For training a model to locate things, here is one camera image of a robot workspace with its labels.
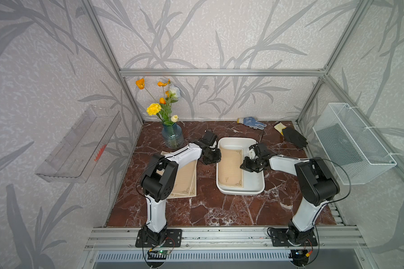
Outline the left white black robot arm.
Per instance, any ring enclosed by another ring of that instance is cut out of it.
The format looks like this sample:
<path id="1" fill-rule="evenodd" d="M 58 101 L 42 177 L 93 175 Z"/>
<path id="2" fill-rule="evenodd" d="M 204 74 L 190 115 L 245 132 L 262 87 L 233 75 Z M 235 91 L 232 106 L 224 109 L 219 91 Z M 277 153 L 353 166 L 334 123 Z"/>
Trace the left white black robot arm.
<path id="1" fill-rule="evenodd" d="M 143 194 L 147 199 L 148 219 L 145 227 L 151 233 L 159 234 L 165 230 L 166 199 L 173 190 L 178 171 L 197 160 L 205 165 L 218 163 L 221 150 L 196 142 L 170 154 L 154 154 L 151 157 L 140 177 Z"/>

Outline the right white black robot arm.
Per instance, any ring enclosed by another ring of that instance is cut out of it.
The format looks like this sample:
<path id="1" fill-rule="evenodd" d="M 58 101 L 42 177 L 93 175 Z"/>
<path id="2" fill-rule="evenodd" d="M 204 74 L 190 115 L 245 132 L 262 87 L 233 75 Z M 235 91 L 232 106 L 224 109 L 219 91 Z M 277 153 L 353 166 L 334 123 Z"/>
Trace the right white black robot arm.
<path id="1" fill-rule="evenodd" d="M 323 207 L 340 192 L 339 184 L 322 158 L 299 159 L 276 155 L 263 143 L 249 147 L 249 156 L 244 158 L 240 168 L 251 173 L 271 168 L 297 176 L 303 199 L 286 233 L 293 244 L 311 234 Z"/>

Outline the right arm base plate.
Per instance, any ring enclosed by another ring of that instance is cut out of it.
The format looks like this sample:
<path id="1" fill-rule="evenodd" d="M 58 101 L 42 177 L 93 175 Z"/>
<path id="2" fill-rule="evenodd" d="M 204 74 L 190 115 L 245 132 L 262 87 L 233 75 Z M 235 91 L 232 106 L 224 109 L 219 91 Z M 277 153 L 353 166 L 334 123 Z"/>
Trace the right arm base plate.
<path id="1" fill-rule="evenodd" d="M 274 247 L 317 247 L 314 228 L 301 232 L 295 228 L 267 228 L 267 234 Z"/>

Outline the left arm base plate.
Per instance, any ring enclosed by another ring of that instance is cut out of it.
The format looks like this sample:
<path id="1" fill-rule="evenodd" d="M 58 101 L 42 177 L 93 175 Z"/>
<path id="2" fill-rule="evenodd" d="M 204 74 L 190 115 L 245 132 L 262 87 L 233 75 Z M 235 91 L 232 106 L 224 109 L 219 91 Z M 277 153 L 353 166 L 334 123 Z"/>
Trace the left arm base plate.
<path id="1" fill-rule="evenodd" d="M 147 228 L 138 232 L 135 246 L 137 248 L 180 247 L 182 240 L 182 229 L 163 229 L 155 233 Z"/>

